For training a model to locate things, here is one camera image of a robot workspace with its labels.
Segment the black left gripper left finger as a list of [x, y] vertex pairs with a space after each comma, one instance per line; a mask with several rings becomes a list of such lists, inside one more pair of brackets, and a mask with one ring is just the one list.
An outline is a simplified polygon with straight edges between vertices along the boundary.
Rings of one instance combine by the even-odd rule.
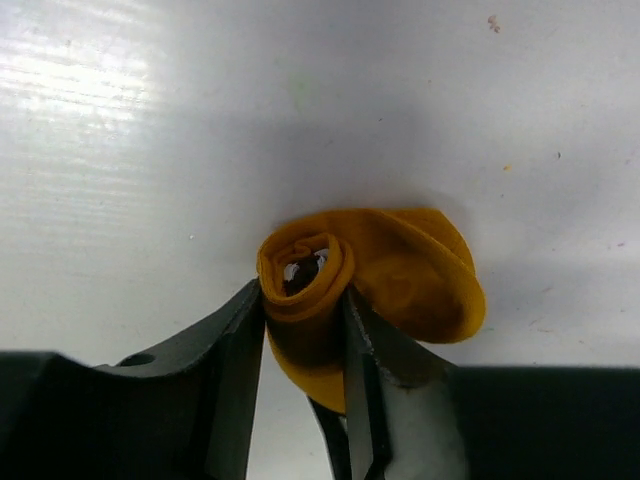
[[262, 357], [251, 281], [218, 311], [116, 365], [1, 355], [5, 479], [242, 479]]

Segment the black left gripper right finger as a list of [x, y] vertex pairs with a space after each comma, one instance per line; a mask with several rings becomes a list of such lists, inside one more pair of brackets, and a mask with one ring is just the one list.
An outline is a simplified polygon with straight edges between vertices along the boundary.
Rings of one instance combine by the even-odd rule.
[[337, 479], [635, 479], [635, 368], [457, 366], [341, 299], [346, 410], [314, 413]]

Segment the mustard yellow striped sock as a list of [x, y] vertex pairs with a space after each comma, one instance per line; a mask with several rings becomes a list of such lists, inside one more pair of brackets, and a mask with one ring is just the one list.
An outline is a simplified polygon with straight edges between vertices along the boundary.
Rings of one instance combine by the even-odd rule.
[[308, 397], [339, 414], [346, 405], [338, 305], [348, 287], [388, 323], [427, 343], [466, 340], [486, 316], [467, 243], [431, 208], [300, 218], [263, 242], [257, 273], [276, 361]]

